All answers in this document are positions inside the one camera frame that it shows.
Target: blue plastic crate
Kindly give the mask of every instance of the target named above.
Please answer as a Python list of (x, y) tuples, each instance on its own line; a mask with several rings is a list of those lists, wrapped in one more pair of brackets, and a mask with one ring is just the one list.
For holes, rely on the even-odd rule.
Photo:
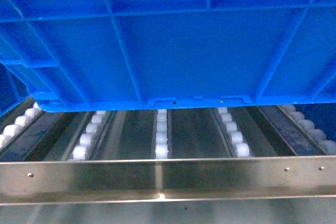
[(0, 0), (46, 111), (336, 102), (336, 0)]
[(0, 116), (27, 98), (26, 86), (0, 64)]

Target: metal surface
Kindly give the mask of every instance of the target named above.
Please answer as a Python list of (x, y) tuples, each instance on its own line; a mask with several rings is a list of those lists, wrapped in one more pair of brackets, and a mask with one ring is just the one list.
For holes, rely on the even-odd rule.
[(0, 205), (336, 196), (335, 162), (313, 156), (1, 163)]
[(277, 106), (261, 106), (260, 109), (297, 155), (324, 155), (321, 149), (311, 145), (312, 141), (307, 140), (306, 134)]
[(229, 157), (211, 109), (171, 110), (173, 158)]
[(297, 153), (287, 143), (275, 126), (267, 119), (265, 113), (260, 107), (247, 107), (246, 110), (250, 113), (254, 121), (258, 124), (263, 134), (267, 137), (270, 145), (279, 156), (295, 156)]
[(0, 162), (43, 160), (74, 113), (44, 113), (0, 156)]
[(154, 111), (128, 111), (120, 136), (118, 159), (150, 159)]
[(117, 111), (111, 122), (108, 133), (102, 141), (101, 150), (96, 160), (115, 160), (118, 159), (118, 150), (120, 146), (120, 137), (125, 122), (127, 112)]
[(245, 107), (229, 108), (229, 110), (256, 157), (278, 156)]
[(330, 197), (7, 206), (0, 218), (1, 224), (334, 224), (335, 212)]
[(64, 130), (62, 136), (57, 140), (52, 150), (48, 153), (44, 161), (66, 161), (72, 154), (73, 148), (80, 135), (90, 122), (94, 112), (80, 112)]
[(317, 143), (315, 143), (315, 141), (305, 132), (301, 129), (301, 127), (297, 124), (297, 122), (295, 120), (293, 120), (293, 118), (291, 118), (286, 111), (284, 111), (280, 106), (276, 106), (276, 108), (281, 111), (286, 118), (293, 124), (294, 127), (296, 127), (296, 129), (301, 133), (301, 135), (308, 141), (308, 143), (313, 146), (315, 148), (315, 150), (321, 154), (321, 155), (326, 155), (324, 153), (324, 151), (319, 147), (319, 145)]
[(97, 156), (99, 155), (99, 152), (101, 151), (102, 148), (102, 142), (105, 138), (105, 136), (108, 134), (109, 132), (109, 128), (111, 126), (111, 122), (113, 121), (113, 117), (114, 117), (115, 112), (114, 111), (110, 111), (107, 114), (107, 118), (105, 119), (105, 121), (103, 122), (103, 129), (101, 130), (99, 136), (98, 136), (98, 141), (96, 143), (96, 145), (94, 146), (91, 156), (89, 158), (89, 160), (96, 160)]

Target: white roller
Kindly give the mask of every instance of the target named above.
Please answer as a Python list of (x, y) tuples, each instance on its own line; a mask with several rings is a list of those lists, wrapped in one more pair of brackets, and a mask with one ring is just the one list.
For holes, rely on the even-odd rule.
[(39, 105), (37, 104), (37, 102), (34, 103), (33, 109), (41, 110), (41, 108), (39, 107)]
[(237, 131), (237, 124), (235, 122), (227, 122), (225, 123), (226, 132)]
[(331, 140), (323, 140), (319, 146), (327, 155), (336, 155), (336, 143)]
[(164, 123), (167, 122), (167, 115), (166, 114), (158, 114), (157, 115), (158, 122)]
[(229, 132), (229, 139), (232, 144), (240, 144), (243, 142), (243, 135), (240, 131)]
[(100, 124), (98, 123), (89, 123), (86, 126), (86, 133), (97, 134), (99, 131)]
[(103, 115), (94, 115), (91, 119), (91, 123), (102, 123), (103, 118)]
[(4, 135), (15, 136), (17, 133), (19, 133), (22, 130), (22, 128), (23, 127), (21, 125), (17, 125), (17, 124), (8, 125), (4, 129)]
[(103, 115), (103, 116), (105, 116), (106, 114), (107, 114), (107, 111), (105, 111), (105, 110), (96, 111), (96, 115)]
[(221, 116), (222, 116), (222, 122), (223, 123), (232, 121), (232, 116), (231, 116), (230, 113), (223, 113), (223, 114), (221, 114)]
[(219, 112), (219, 114), (227, 113), (227, 107), (219, 107), (218, 112)]
[(39, 109), (34, 109), (34, 108), (30, 108), (27, 109), (25, 112), (26, 116), (30, 116), (31, 118), (35, 117), (38, 113), (40, 112)]
[(82, 136), (80, 136), (79, 139), (79, 144), (80, 145), (85, 145), (85, 146), (90, 146), (95, 138), (94, 134), (91, 133), (84, 133)]
[(293, 118), (293, 120), (296, 121), (296, 122), (299, 122), (300, 120), (304, 120), (305, 119), (304, 114), (302, 114), (299, 111), (290, 112), (289, 116), (291, 118)]
[(288, 105), (281, 105), (282, 109), (285, 110), (287, 113), (295, 112), (296, 108), (294, 105), (288, 104)]
[(18, 116), (15, 119), (15, 124), (21, 125), (22, 127), (24, 127), (31, 121), (31, 119), (32, 118), (30, 116), (26, 116), (26, 115)]
[(74, 160), (85, 160), (88, 155), (88, 147), (77, 145), (72, 152), (72, 157)]
[(0, 148), (4, 147), (11, 141), (12, 137), (4, 134), (0, 135)]
[(167, 131), (166, 132), (157, 132), (155, 141), (156, 144), (167, 144)]
[(307, 134), (317, 143), (322, 140), (326, 140), (327, 136), (323, 130), (320, 129), (311, 129), (307, 131)]
[(158, 114), (167, 114), (167, 110), (158, 110)]
[(156, 125), (156, 131), (166, 132), (167, 131), (167, 123), (158, 122), (157, 125)]
[(235, 153), (237, 157), (248, 157), (250, 155), (250, 149), (245, 143), (236, 144)]
[(155, 147), (155, 158), (163, 159), (168, 158), (168, 145), (166, 144), (158, 144)]
[(310, 120), (300, 120), (298, 121), (298, 125), (302, 127), (305, 131), (315, 128), (314, 123)]

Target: metal frame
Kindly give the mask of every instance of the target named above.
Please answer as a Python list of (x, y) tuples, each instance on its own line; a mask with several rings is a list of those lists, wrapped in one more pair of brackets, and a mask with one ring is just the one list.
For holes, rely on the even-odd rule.
[(336, 156), (0, 163), (0, 205), (336, 196), (335, 163)]

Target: metal rail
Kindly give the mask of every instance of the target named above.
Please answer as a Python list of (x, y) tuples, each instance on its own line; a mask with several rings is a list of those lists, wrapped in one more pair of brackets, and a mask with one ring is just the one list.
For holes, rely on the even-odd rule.
[(335, 163), (335, 156), (0, 163), (0, 205), (336, 196)]

